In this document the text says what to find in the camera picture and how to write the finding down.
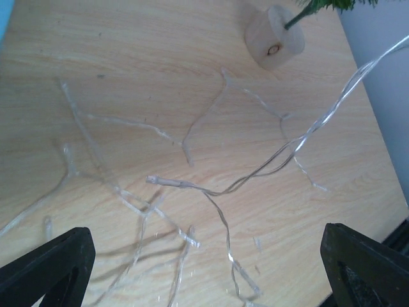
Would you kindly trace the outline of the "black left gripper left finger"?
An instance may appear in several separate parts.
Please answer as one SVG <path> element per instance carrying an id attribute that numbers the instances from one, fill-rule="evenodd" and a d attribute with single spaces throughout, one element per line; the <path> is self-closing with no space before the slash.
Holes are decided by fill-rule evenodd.
<path id="1" fill-rule="evenodd" d="M 96 251 L 76 227 L 1 268 L 1 306 L 81 306 Z"/>

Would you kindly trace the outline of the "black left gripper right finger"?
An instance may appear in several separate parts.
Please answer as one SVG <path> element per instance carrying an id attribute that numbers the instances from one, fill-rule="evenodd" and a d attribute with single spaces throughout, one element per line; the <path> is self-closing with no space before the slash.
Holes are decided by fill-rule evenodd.
<path id="1" fill-rule="evenodd" d="M 328 223 L 320 254 L 332 289 L 321 306 L 408 306 L 408 223 L 381 243 Z"/>

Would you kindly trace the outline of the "small green christmas tree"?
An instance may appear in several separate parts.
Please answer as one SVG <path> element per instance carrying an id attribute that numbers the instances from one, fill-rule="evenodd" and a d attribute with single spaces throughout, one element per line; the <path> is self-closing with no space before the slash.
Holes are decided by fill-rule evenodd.
<path id="1" fill-rule="evenodd" d="M 356 4 L 369 4 L 372 7 L 375 7 L 378 4 L 378 0 L 299 0 L 295 2 L 299 7 L 302 7 L 302 10 L 299 14 L 285 23 L 284 29 L 286 31 L 291 29 L 302 19 L 317 14 L 322 9 L 331 8 L 343 12 L 352 11 Z"/>

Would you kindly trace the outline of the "round wooden tree base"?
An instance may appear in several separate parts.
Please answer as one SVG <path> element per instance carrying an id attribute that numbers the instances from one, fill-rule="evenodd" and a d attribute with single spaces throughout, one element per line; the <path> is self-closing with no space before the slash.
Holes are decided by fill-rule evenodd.
<path id="1" fill-rule="evenodd" d="M 284 26 L 293 14 L 273 5 L 256 15 L 245 30 L 245 44 L 255 62 L 267 71 L 287 63 L 304 51 L 305 38 L 300 25 Z"/>

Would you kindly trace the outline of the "light blue perforated basket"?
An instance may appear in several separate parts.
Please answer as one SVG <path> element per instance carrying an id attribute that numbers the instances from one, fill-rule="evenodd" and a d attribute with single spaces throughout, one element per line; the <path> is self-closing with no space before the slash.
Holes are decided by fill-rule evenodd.
<path id="1" fill-rule="evenodd" d="M 0 0 L 0 42 L 3 42 L 14 7 L 14 0 Z"/>

